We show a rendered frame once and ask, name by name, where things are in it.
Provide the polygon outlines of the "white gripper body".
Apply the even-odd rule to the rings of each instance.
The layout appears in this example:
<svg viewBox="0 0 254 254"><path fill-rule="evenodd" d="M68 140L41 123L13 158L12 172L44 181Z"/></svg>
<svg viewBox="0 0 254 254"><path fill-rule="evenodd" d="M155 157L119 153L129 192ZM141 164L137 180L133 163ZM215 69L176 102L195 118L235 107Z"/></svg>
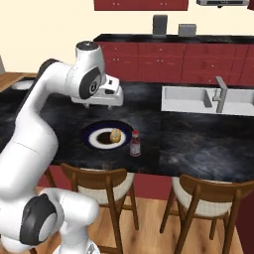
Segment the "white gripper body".
<svg viewBox="0 0 254 254"><path fill-rule="evenodd" d="M105 105L108 107L121 106L123 104L124 95L121 87L116 91L100 88L96 93L87 99L72 98L74 103L83 104L85 107L90 105Z"/></svg>

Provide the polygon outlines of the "dark blue and white plate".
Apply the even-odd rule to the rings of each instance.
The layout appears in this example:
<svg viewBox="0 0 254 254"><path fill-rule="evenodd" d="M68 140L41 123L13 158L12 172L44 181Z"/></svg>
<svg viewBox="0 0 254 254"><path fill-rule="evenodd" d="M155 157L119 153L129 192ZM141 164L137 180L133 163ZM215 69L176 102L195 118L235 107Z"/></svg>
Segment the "dark blue and white plate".
<svg viewBox="0 0 254 254"><path fill-rule="evenodd" d="M110 134L113 129L118 129L121 134L120 141L113 143ZM133 128L122 121L102 120L86 126L81 133L83 144L93 150L116 150L129 144Z"/></svg>

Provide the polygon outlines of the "tan hot dog bun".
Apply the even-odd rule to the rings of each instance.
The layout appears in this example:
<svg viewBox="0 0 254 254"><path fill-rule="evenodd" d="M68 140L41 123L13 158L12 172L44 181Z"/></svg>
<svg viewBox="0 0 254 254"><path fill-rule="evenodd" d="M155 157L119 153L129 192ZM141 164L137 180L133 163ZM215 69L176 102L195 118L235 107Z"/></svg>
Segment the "tan hot dog bun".
<svg viewBox="0 0 254 254"><path fill-rule="evenodd" d="M119 143L121 140L121 131L114 128L110 133L110 141L112 143Z"/></svg>

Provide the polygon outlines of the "red condiment bottle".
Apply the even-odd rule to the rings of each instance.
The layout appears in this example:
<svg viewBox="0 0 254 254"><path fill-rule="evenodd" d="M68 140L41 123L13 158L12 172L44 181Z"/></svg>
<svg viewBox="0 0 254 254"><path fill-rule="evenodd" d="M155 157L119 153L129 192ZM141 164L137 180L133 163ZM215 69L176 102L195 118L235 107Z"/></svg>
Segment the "red condiment bottle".
<svg viewBox="0 0 254 254"><path fill-rule="evenodd" d="M141 144L138 131L132 132L130 141L130 155L133 157L138 157L141 155Z"/></svg>

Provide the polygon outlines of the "red base cupboards run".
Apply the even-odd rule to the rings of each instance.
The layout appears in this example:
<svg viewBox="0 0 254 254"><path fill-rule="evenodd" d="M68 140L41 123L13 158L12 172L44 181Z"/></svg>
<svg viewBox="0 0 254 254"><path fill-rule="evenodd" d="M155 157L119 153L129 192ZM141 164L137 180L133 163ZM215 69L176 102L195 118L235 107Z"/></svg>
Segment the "red base cupboards run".
<svg viewBox="0 0 254 254"><path fill-rule="evenodd" d="M101 34L106 72L124 81L254 86L254 36Z"/></svg>

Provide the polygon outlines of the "white sink basin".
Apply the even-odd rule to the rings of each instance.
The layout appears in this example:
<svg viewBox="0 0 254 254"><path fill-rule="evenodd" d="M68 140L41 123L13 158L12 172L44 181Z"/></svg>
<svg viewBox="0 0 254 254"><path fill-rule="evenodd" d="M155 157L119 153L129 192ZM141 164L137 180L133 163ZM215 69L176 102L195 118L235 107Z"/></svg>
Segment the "white sink basin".
<svg viewBox="0 0 254 254"><path fill-rule="evenodd" d="M220 88L164 86L162 111L216 114ZM254 117L254 89L229 88L222 108L222 115Z"/></svg>

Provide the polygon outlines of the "brown wooden chair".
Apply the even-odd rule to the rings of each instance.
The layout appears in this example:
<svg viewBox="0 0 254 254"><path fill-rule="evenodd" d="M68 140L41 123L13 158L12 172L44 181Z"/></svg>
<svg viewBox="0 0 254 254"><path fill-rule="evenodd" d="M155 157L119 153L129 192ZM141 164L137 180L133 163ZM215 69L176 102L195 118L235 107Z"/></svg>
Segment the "brown wooden chair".
<svg viewBox="0 0 254 254"><path fill-rule="evenodd" d="M174 254L181 254L194 218L211 221L209 239L214 237L216 221L224 224L222 254L229 254L241 200L254 191L254 181L227 183L200 180L189 175L171 177L172 187L162 219L163 233L170 215L179 216L181 232Z"/></svg>
<svg viewBox="0 0 254 254"><path fill-rule="evenodd" d="M134 193L134 174L126 169L96 170L72 167L61 164L64 175L70 180L71 190L94 198L100 207L107 207L115 238L115 247L100 246L107 254L123 254L120 232L122 210L131 210L134 227L139 229L138 213Z"/></svg>
<svg viewBox="0 0 254 254"><path fill-rule="evenodd" d="M46 169L44 175L46 176L49 185L50 185L52 188L55 188L55 187L56 187L56 183L55 183L55 181L54 181L53 175L52 175L51 170L50 170L49 167Z"/></svg>

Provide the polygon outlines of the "tall grey appliance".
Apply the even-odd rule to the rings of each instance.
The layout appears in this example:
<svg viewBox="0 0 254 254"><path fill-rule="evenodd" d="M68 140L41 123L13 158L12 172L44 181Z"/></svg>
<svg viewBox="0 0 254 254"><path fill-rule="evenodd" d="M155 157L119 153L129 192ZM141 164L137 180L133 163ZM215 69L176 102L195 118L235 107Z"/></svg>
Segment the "tall grey appliance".
<svg viewBox="0 0 254 254"><path fill-rule="evenodd" d="M168 16L154 15L153 16L153 35L165 36L167 34Z"/></svg>

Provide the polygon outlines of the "grey toaster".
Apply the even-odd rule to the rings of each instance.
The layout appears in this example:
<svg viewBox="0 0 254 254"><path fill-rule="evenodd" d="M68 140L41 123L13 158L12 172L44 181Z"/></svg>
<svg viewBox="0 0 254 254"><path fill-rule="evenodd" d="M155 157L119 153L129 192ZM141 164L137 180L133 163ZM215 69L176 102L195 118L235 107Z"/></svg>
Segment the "grey toaster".
<svg viewBox="0 0 254 254"><path fill-rule="evenodd" d="M196 24L179 24L178 35L180 37L194 37L196 34Z"/></svg>

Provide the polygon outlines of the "grey sink tap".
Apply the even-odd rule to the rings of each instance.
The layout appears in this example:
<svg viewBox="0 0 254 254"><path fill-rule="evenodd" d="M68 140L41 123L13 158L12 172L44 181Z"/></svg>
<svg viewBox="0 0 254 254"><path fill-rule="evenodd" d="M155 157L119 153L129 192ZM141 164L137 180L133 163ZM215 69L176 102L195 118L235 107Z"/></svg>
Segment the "grey sink tap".
<svg viewBox="0 0 254 254"><path fill-rule="evenodd" d="M212 100L217 102L216 112L221 113L225 103L228 87L221 76L217 76L215 79L220 87L220 93L214 94Z"/></svg>

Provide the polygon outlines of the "grey range hood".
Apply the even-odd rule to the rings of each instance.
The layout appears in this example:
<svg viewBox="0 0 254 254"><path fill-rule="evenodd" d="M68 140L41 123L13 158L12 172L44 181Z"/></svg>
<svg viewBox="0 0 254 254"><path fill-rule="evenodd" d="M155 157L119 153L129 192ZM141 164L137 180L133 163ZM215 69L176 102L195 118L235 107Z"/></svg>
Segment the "grey range hood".
<svg viewBox="0 0 254 254"><path fill-rule="evenodd" d="M248 6L250 0L196 0L200 6Z"/></svg>

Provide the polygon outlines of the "red wall cupboards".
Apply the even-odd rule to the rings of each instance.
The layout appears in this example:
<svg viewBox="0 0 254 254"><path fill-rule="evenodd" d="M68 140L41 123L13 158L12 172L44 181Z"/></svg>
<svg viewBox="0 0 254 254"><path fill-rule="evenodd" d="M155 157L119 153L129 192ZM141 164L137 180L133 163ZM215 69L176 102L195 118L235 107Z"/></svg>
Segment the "red wall cupboards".
<svg viewBox="0 0 254 254"><path fill-rule="evenodd" d="M186 11L189 0L93 0L95 11Z"/></svg>

